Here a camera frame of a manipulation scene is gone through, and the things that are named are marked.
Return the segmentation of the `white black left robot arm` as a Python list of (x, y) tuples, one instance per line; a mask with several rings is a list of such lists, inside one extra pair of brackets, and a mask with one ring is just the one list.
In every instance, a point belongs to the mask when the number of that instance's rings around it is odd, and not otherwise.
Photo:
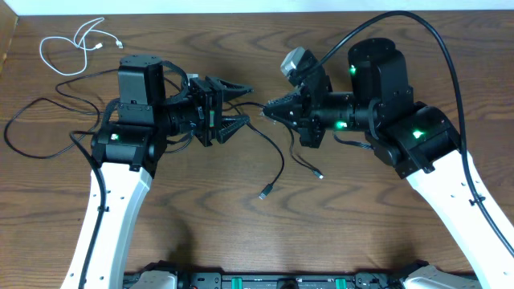
[(117, 73), (120, 96), (106, 107), (85, 153), (90, 197), (64, 288), (123, 286), (137, 215), (170, 137), (223, 144), (250, 120), (222, 113), (225, 102), (252, 92), (248, 85), (187, 75), (154, 55), (125, 56)]

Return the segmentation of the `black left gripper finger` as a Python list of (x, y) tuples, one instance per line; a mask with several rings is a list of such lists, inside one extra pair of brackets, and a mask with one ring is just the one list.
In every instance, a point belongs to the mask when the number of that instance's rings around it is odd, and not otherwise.
[(222, 116), (216, 125), (216, 140), (219, 144), (226, 143), (242, 126), (250, 122), (248, 115)]
[(207, 76), (206, 80), (212, 86), (221, 102), (232, 101), (254, 91), (252, 86), (232, 83), (218, 77)]

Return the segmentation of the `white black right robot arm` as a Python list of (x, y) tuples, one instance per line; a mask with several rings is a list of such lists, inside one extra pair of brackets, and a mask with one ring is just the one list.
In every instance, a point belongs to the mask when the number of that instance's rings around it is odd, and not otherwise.
[(395, 169), (450, 231), (484, 288), (513, 285), (513, 258), (496, 236), (513, 227), (487, 191), (455, 126), (438, 108), (414, 100), (406, 61), (393, 41), (366, 39), (348, 53), (353, 89), (335, 92), (314, 54), (291, 51), (281, 71), (293, 86), (264, 114), (316, 148), (329, 131), (363, 132), (375, 156)]

